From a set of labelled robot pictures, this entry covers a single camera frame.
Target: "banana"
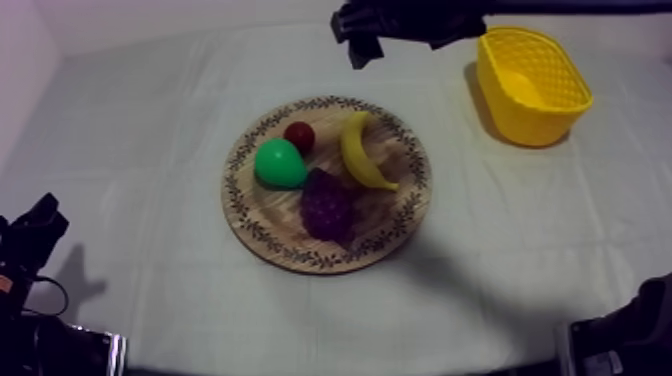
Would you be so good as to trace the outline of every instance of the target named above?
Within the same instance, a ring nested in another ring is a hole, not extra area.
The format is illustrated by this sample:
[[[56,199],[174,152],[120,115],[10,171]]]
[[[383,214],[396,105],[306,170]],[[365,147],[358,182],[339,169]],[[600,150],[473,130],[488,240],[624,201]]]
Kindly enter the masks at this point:
[[[362,147],[362,131],[367,125],[368,116],[368,112],[359,111],[346,120],[341,132],[343,161],[350,174],[362,185],[396,192],[399,189],[399,184],[387,181]]]

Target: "purple grapes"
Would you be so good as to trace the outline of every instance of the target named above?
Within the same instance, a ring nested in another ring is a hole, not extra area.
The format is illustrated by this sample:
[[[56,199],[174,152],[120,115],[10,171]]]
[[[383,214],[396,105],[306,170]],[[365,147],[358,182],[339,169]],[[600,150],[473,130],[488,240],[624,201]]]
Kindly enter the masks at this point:
[[[303,226],[316,239],[338,242],[352,228],[354,208],[348,191],[322,169],[315,168],[308,174],[300,206]]]

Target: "round wooden tray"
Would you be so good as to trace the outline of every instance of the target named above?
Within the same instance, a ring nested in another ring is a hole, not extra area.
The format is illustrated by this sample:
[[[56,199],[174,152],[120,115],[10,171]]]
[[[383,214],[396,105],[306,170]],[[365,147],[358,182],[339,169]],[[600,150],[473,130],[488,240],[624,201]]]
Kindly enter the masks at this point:
[[[354,111],[373,115],[363,134],[364,149],[388,180],[399,183],[398,192],[362,188],[345,169],[340,132]],[[257,147],[282,137],[295,121],[315,130],[308,169],[320,167],[337,176],[356,197],[355,239],[347,245],[308,235],[299,215],[300,190],[273,191],[256,181]],[[399,247],[422,221],[431,186],[427,155],[396,116],[358,99],[327,96],[276,108],[236,141],[226,160],[222,206],[236,236],[262,259],[300,273],[339,274],[371,265]]]

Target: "leaf pattern border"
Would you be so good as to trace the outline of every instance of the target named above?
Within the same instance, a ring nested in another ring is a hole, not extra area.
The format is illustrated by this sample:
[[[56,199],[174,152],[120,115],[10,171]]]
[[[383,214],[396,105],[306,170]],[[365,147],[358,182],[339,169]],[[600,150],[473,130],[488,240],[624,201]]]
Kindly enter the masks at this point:
[[[269,129],[277,126],[283,119],[296,111],[325,109],[337,105],[342,109],[355,111],[368,111],[377,116],[381,125],[385,127],[397,141],[406,146],[406,156],[409,158],[409,167],[414,176],[414,187],[417,191],[411,192],[405,199],[401,210],[395,212],[392,217],[392,226],[382,229],[377,234],[359,242],[358,247],[347,254],[320,255],[318,252],[301,250],[296,247],[287,247],[274,237],[259,221],[250,218],[250,208],[244,203],[243,193],[238,187],[236,173],[243,166],[247,157],[257,146],[257,139],[263,137]],[[263,243],[266,248],[285,260],[295,263],[307,263],[319,270],[333,268],[338,264],[348,264],[359,261],[371,253],[384,250],[386,246],[409,232],[408,224],[413,221],[416,207],[421,202],[421,193],[428,188],[429,173],[426,157],[420,151],[419,142],[413,133],[401,125],[401,121],[394,115],[389,114],[383,108],[367,103],[360,99],[327,96],[300,100],[293,104],[280,107],[275,112],[262,120],[257,126],[243,135],[244,143],[238,146],[233,156],[228,159],[229,173],[224,178],[225,194],[228,205],[233,209],[238,226],[249,232],[252,239]]]

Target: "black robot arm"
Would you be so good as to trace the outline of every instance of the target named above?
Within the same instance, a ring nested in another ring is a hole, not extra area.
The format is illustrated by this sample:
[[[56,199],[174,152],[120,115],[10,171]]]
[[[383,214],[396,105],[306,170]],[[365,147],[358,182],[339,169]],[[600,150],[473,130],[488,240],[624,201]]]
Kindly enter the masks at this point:
[[[441,48],[483,35],[495,14],[645,14],[672,12],[672,0],[349,0],[334,13],[339,43],[349,41],[352,66],[384,56],[379,37]]]

